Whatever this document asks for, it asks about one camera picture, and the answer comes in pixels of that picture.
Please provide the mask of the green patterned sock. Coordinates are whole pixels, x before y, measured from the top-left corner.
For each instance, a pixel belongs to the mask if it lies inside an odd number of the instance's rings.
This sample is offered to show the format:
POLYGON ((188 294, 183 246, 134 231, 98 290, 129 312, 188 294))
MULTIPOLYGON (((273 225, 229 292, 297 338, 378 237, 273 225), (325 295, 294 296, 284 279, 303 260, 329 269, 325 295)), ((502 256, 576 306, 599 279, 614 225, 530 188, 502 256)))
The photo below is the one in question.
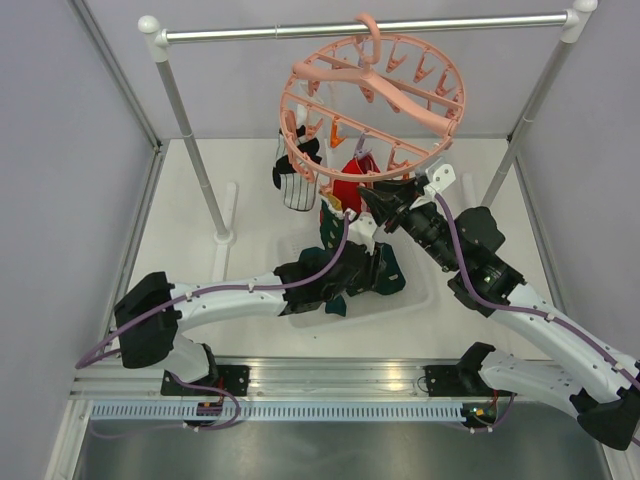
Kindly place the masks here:
POLYGON ((327 251, 335 251, 344 233, 344 211, 336 208, 329 200, 322 198, 320 208, 319 234, 327 251))

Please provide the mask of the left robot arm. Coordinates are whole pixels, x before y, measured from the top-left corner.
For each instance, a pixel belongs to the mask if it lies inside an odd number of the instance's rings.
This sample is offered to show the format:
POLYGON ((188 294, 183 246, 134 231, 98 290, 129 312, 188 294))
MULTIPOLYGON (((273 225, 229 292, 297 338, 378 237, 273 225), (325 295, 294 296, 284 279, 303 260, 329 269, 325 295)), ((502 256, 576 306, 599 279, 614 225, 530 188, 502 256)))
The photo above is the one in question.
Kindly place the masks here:
POLYGON ((388 294, 397 272, 387 247, 372 251, 347 242, 342 251, 311 247, 297 261, 238 283, 202 287, 172 283, 163 271, 140 280, 115 306, 120 355, 126 369, 162 366, 197 395, 218 384, 211 349, 185 338, 210 323, 315 311, 346 312, 345 296, 388 294))

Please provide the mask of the teal reindeer sock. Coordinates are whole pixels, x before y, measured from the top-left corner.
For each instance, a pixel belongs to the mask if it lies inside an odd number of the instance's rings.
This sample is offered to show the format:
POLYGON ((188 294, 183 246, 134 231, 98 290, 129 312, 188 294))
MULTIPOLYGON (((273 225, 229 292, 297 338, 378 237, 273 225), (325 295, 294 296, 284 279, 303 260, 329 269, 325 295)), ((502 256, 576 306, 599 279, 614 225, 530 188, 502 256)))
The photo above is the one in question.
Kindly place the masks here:
POLYGON ((380 254, 376 282, 373 290, 384 296, 394 295, 406 286, 406 279, 401 271, 393 247, 387 243, 377 243, 380 254))

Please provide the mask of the teal sock front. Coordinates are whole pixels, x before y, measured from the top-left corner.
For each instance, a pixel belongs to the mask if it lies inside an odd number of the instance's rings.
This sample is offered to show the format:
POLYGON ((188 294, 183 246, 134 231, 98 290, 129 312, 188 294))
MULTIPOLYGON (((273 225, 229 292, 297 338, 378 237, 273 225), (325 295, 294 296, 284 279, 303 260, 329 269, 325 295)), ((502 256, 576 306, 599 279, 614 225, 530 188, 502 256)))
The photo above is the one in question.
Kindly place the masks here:
POLYGON ((299 288, 304 310, 314 311, 323 307, 327 315, 344 318, 347 305, 343 292, 349 275, 348 268, 341 264, 338 250, 310 247, 300 253, 298 260, 303 267, 302 278, 314 278, 299 288))

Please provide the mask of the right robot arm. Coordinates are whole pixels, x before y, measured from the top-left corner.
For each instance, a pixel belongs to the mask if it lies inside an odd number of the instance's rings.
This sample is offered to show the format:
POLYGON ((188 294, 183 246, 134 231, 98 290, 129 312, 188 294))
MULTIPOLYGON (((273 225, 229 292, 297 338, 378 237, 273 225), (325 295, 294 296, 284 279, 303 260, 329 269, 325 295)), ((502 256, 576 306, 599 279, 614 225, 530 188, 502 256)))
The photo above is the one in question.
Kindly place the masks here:
POLYGON ((497 255, 505 241, 489 208, 453 215, 443 196, 418 180, 381 181, 360 196, 378 226, 404 230, 443 270, 455 298, 527 339, 563 369, 554 374, 492 346, 467 351, 459 388, 521 394, 576 419, 601 444, 620 451, 639 440, 639 362, 607 345, 547 302, 497 255))

